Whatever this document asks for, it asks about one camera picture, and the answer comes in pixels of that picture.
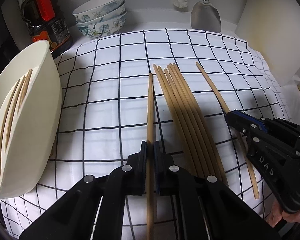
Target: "white cutting board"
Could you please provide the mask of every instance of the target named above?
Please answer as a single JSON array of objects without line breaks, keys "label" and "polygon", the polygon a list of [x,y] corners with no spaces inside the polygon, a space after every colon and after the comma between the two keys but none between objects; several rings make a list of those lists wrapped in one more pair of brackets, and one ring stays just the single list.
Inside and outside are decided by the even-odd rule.
[{"label": "white cutting board", "polygon": [[300,68],[300,6],[296,0],[248,0],[235,33],[261,52],[280,86]]}]

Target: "human hand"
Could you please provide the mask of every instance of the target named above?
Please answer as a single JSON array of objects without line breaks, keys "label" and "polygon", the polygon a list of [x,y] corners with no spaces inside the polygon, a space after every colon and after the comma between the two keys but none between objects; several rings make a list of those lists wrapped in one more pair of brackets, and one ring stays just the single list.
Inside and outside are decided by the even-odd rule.
[{"label": "human hand", "polygon": [[295,214],[288,214],[282,209],[277,199],[274,199],[267,222],[274,227],[282,218],[289,223],[300,223],[300,210]]}]

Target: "tablecloth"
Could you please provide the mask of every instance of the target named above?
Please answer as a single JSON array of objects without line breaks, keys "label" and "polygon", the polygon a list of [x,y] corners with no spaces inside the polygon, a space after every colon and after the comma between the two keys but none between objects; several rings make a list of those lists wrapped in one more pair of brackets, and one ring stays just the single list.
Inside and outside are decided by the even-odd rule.
[{"label": "tablecloth", "polygon": [[[46,169],[29,193],[1,200],[9,233],[18,238],[84,175],[100,177],[125,164],[146,140],[148,75],[152,64],[176,63],[189,84],[216,142],[230,189],[261,217],[273,201],[255,170],[255,200],[247,165],[220,104],[197,69],[204,67],[230,110],[290,120],[285,99],[262,55],[244,40],[187,29],[116,34],[71,48],[55,60],[62,85],[58,132]],[[185,166],[172,117],[154,75],[155,136],[162,151]],[[174,196],[156,196],[155,239],[179,239]],[[122,239],[145,239],[146,196],[126,198]]]}]

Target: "wooden chopstick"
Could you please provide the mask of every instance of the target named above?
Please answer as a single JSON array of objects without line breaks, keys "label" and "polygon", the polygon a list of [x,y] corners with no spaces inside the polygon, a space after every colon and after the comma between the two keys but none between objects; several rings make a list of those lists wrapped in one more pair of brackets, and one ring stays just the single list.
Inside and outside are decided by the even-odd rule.
[{"label": "wooden chopstick", "polygon": [[172,104],[172,99],[170,98],[170,93],[168,92],[168,90],[166,88],[165,82],[163,82],[163,78],[161,76],[161,73],[159,73],[159,70],[158,70],[156,64],[153,64],[153,68],[154,68],[154,71],[157,75],[157,78],[158,78],[159,84],[161,86],[164,98],[166,99],[166,102],[167,102],[168,108],[170,110],[173,122],[176,124],[177,132],[178,132],[178,134],[180,136],[180,139],[181,139],[181,143],[182,143],[182,146],[183,146],[183,151],[185,152],[185,156],[186,156],[186,159],[187,159],[187,162],[188,162],[187,164],[189,166],[190,173],[194,176],[197,176],[197,171],[196,171],[195,166],[194,166],[194,161],[193,161],[192,156],[191,156],[188,141],[186,140],[186,135],[185,135],[185,133],[182,129],[181,122],[180,122],[179,117],[177,115],[177,112],[176,112],[176,110],[175,110],[175,108]]},{"label": "wooden chopstick", "polygon": [[21,92],[21,97],[20,97],[20,100],[19,100],[19,104],[18,104],[18,112],[19,112],[19,109],[20,109],[20,106],[23,102],[23,99],[25,99],[25,96],[27,94],[27,90],[28,90],[28,86],[29,86],[29,81],[30,81],[30,78],[31,78],[31,74],[32,74],[32,68],[29,69],[28,73],[27,73],[27,76],[26,76],[26,80],[23,84],[23,87],[22,87],[22,92]]},{"label": "wooden chopstick", "polygon": [[170,74],[168,70],[165,68],[164,72],[166,74],[166,77],[168,78],[168,82],[172,88],[173,94],[176,97],[177,102],[180,105],[181,112],[183,114],[183,117],[185,118],[185,121],[187,123],[188,129],[190,131],[190,135],[194,141],[194,146],[197,150],[197,154],[200,160],[201,168],[203,170],[203,173],[205,177],[208,177],[209,175],[215,175],[213,166],[211,163],[211,160],[209,156],[207,155],[207,148],[205,146],[205,143],[202,138],[202,134],[200,132],[199,126],[195,120],[195,117],[189,107],[187,107],[187,101],[182,93],[182,91],[179,91],[177,84],[174,83],[172,78],[170,77]]},{"label": "wooden chopstick", "polygon": [[15,112],[15,109],[16,109],[16,105],[17,105],[17,101],[18,101],[18,98],[19,98],[19,95],[20,95],[21,88],[23,86],[23,82],[25,81],[25,77],[26,76],[23,76],[23,78],[22,78],[22,80],[20,82],[20,86],[18,87],[16,96],[15,96],[13,104],[12,104],[12,109],[11,109],[10,118],[9,118],[8,127],[7,127],[7,136],[6,136],[5,149],[7,149],[8,142],[9,142],[9,139],[10,139],[10,132],[11,132],[11,126],[12,126],[13,116],[14,116],[14,112]]},{"label": "wooden chopstick", "polygon": [[[220,102],[220,104],[221,104],[221,106],[223,108],[223,111],[225,113],[230,112],[230,109],[228,108],[226,102],[222,98],[220,92],[218,91],[218,89],[216,88],[216,86],[214,85],[214,83],[212,82],[212,80],[210,79],[210,77],[208,76],[208,74],[204,71],[203,67],[198,62],[196,62],[196,65],[197,65],[198,69],[201,71],[201,73],[204,76],[204,78],[206,79],[206,81],[208,82],[208,84],[210,85],[210,87],[213,90],[214,94],[218,98],[218,100],[219,100],[219,102]],[[258,190],[258,184],[257,184],[257,180],[256,180],[256,175],[255,175],[254,170],[253,170],[253,166],[252,166],[251,162],[247,158],[247,149],[246,149],[246,147],[244,145],[241,133],[239,131],[237,131],[237,130],[235,131],[235,133],[236,133],[236,136],[238,138],[241,150],[243,152],[244,159],[245,159],[245,161],[247,163],[247,168],[248,168],[248,172],[249,172],[249,176],[250,176],[250,180],[251,180],[251,184],[252,184],[254,198],[258,199],[259,198],[259,190]]]},{"label": "wooden chopstick", "polygon": [[166,85],[166,89],[168,90],[168,93],[170,95],[170,98],[172,100],[172,104],[177,112],[178,118],[180,120],[181,126],[183,131],[185,132],[186,140],[188,142],[190,153],[192,156],[192,159],[194,161],[194,166],[196,168],[198,177],[204,178],[204,172],[201,167],[201,163],[199,160],[198,151],[201,151],[200,145],[198,143],[198,138],[195,136],[195,133],[192,133],[192,130],[189,129],[188,123],[189,123],[189,116],[187,115],[186,111],[183,111],[184,109],[180,106],[178,103],[175,94],[173,93],[173,90],[165,77],[162,69],[160,66],[158,66],[159,73],[163,79],[163,82]]},{"label": "wooden chopstick", "polygon": [[147,119],[147,227],[146,239],[154,239],[154,163],[153,163],[153,76],[149,74],[148,119]]},{"label": "wooden chopstick", "polygon": [[209,168],[209,171],[210,171],[209,175],[217,176],[217,178],[221,180],[220,171],[217,166],[217,162],[216,162],[214,153],[212,151],[212,148],[210,147],[210,152],[209,152],[209,150],[206,146],[206,142],[203,138],[203,134],[205,133],[205,130],[204,130],[204,127],[200,120],[200,117],[199,117],[187,91],[183,87],[183,84],[182,84],[181,80],[179,79],[179,76],[175,73],[173,65],[169,64],[168,69],[170,71],[170,75],[172,76],[172,80],[174,80],[177,90],[179,91],[179,94],[181,95],[183,103],[185,104],[185,106],[187,106],[188,114],[190,116],[192,125],[196,131],[196,134],[198,135],[202,153],[204,155],[204,159],[205,159],[207,166]]},{"label": "wooden chopstick", "polygon": [[13,96],[14,96],[14,93],[16,92],[16,89],[18,87],[19,82],[20,82],[20,79],[18,79],[18,81],[14,85],[13,91],[12,91],[12,93],[10,95],[10,98],[9,98],[9,101],[8,101],[6,111],[4,112],[3,121],[2,121],[2,125],[1,125],[1,131],[0,131],[0,174],[1,174],[1,153],[2,153],[2,141],[3,141],[4,127],[6,125],[7,116],[8,116],[8,112],[9,112],[9,108],[10,108]]},{"label": "wooden chopstick", "polygon": [[200,110],[200,107],[198,105],[198,102],[197,100],[195,99],[194,95],[192,94],[191,92],[191,89],[190,87],[188,86],[186,80],[184,79],[183,75],[181,74],[179,68],[177,67],[177,65],[175,63],[172,64],[173,65],[173,68],[171,68],[174,73],[176,74],[176,76],[178,77],[179,81],[181,81],[181,84],[182,84],[182,88],[185,90],[185,92],[188,94],[191,102],[192,102],[192,106],[194,106],[194,108],[196,109],[196,112],[202,122],[202,125],[203,125],[203,131],[202,131],[202,135],[203,135],[203,138],[204,138],[204,141],[206,143],[206,146],[207,146],[207,149],[208,149],[208,152],[210,154],[210,157],[211,157],[211,160],[212,160],[212,164],[214,164],[214,160],[213,160],[213,156],[215,157],[216,159],[216,162],[217,162],[217,166],[215,168],[215,173],[216,175],[218,176],[218,171],[220,172],[220,176],[221,176],[221,179],[222,179],[222,182],[229,186],[228,185],[228,180],[227,180],[227,177],[226,177],[226,173],[225,173],[225,170],[223,168],[223,164],[222,164],[222,161],[221,161],[221,158],[220,158],[220,155],[219,155],[219,152],[218,152],[218,149],[216,147],[216,144],[212,138],[212,135],[211,133],[209,132],[209,127],[204,119],[204,116]]}]

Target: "cream-colored basket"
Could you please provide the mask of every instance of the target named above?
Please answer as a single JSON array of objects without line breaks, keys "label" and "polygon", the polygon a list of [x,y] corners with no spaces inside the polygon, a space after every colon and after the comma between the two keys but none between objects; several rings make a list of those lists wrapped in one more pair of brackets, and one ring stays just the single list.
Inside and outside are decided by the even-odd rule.
[{"label": "cream-colored basket", "polygon": [[2,71],[0,198],[25,194],[39,181],[54,142],[61,101],[48,41],[31,44]]}]

